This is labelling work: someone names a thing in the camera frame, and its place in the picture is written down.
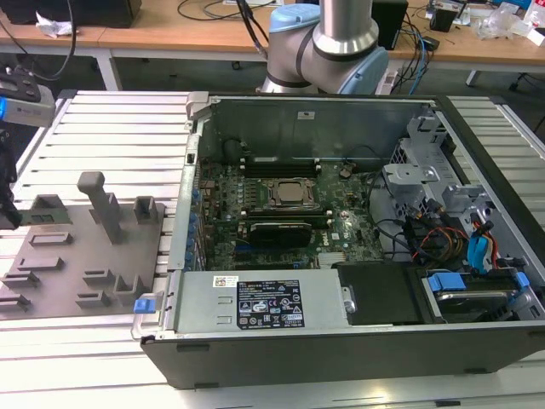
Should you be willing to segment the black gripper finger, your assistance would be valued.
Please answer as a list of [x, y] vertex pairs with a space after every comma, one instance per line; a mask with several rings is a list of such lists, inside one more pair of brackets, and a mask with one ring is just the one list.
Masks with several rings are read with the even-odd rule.
[[13, 203], [13, 194], [9, 184], [1, 182], [1, 229], [15, 230], [20, 226], [20, 213]]

